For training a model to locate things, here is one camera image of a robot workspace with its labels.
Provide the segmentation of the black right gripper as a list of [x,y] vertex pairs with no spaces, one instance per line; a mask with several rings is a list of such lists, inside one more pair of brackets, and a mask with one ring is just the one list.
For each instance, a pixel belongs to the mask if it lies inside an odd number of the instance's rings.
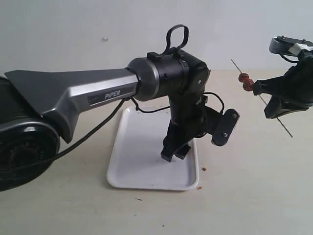
[[313,106],[313,52],[301,51],[295,66],[282,76],[256,80],[252,91],[272,95],[264,109],[267,119],[308,110]]

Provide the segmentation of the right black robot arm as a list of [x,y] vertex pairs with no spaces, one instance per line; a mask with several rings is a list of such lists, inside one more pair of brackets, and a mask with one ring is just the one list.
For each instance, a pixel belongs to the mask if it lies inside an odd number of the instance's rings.
[[254,95],[271,95],[264,109],[267,119],[306,111],[313,106],[313,53],[304,50],[298,59],[284,75],[254,83]]

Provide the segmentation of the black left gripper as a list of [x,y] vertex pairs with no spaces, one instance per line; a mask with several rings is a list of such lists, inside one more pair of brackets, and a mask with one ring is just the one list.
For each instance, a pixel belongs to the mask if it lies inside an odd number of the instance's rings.
[[[222,107],[216,111],[207,107],[208,95],[215,96]],[[223,116],[224,102],[213,92],[202,94],[169,95],[171,120],[166,137],[163,140],[161,157],[171,162],[173,156],[184,160],[191,146],[186,134],[201,138],[206,134],[214,135]]]

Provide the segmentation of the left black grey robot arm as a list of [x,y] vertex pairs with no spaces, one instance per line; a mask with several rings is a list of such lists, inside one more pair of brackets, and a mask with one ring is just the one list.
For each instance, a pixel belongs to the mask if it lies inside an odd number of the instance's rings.
[[161,157],[184,158],[193,138],[216,135],[223,114],[206,106],[206,63],[177,48],[133,59],[126,68],[42,72],[14,70],[0,78],[0,189],[38,178],[67,154],[81,113],[113,101],[168,97],[170,124]]

